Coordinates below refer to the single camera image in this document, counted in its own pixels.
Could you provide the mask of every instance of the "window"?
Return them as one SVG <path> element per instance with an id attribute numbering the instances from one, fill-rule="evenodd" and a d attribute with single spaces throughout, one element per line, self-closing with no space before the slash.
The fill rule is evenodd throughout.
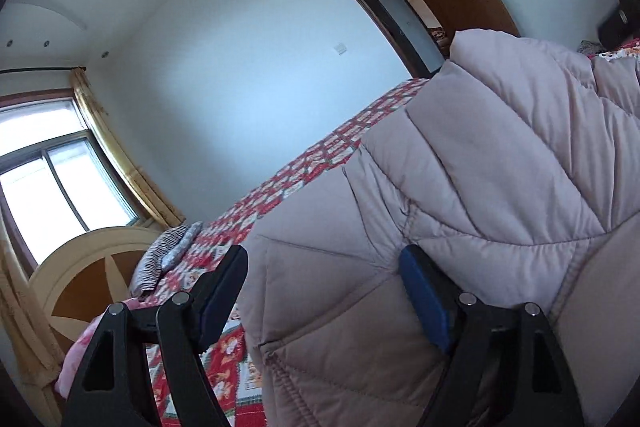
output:
<path id="1" fill-rule="evenodd" d="M 32 267 L 84 232 L 144 219 L 71 99 L 0 110 L 0 187 Z"/>

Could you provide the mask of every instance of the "wooden headboard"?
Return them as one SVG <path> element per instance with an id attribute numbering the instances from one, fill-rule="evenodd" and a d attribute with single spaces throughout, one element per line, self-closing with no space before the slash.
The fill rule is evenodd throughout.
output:
<path id="1" fill-rule="evenodd" d="M 130 297 L 138 261 L 160 235 L 141 227 L 112 227 L 79 235 L 38 266 L 29 280 L 63 351 L 113 302 Z"/>

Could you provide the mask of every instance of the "gold curtain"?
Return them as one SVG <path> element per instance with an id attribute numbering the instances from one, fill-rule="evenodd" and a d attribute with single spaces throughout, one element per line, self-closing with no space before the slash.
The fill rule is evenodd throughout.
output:
<path id="1" fill-rule="evenodd" d="M 0 215 L 0 318 L 22 377 L 18 387 L 34 414 L 47 427 L 62 417 L 53 394 L 64 353 L 43 309 L 29 288 Z"/>
<path id="2" fill-rule="evenodd" d="M 127 187 L 160 225 L 165 228 L 180 225 L 184 221 L 182 213 L 169 203 L 141 168 L 133 165 L 109 131 L 104 118 L 106 112 L 95 100 L 84 71 L 81 68 L 76 68 L 71 72 L 70 79 L 76 102 L 78 102 L 85 122 Z"/>

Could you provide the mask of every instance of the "metal screw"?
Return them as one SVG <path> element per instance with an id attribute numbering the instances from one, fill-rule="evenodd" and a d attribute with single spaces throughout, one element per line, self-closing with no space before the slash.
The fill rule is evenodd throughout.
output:
<path id="1" fill-rule="evenodd" d="M 171 300 L 174 302 L 174 304 L 182 306 L 183 304 L 187 304 L 187 302 L 189 301 L 189 294 L 187 292 L 178 292 L 173 297 L 171 297 Z"/>
<path id="2" fill-rule="evenodd" d="M 466 306 L 473 306 L 474 304 L 476 304 L 476 302 L 478 302 L 476 296 L 473 295 L 473 293 L 469 292 L 461 293 L 458 297 L 458 300 L 460 300 L 460 302 L 462 302 Z"/>
<path id="3" fill-rule="evenodd" d="M 524 305 L 524 311 L 526 311 L 532 317 L 535 317 L 540 313 L 540 306 L 533 302 L 528 302 Z"/>
<path id="4" fill-rule="evenodd" d="M 109 312 L 110 315 L 117 315 L 119 313 L 122 313 L 124 309 L 124 304 L 122 304 L 121 302 L 116 302 L 113 304 L 109 305 L 109 308 L 107 308 L 107 311 Z"/>

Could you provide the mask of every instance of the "wall switch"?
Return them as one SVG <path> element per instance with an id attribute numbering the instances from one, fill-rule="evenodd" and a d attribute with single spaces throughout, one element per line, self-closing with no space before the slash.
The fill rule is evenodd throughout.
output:
<path id="1" fill-rule="evenodd" d="M 334 50 L 338 55 L 343 55 L 347 52 L 347 46 L 340 42 L 340 44 L 334 46 Z"/>

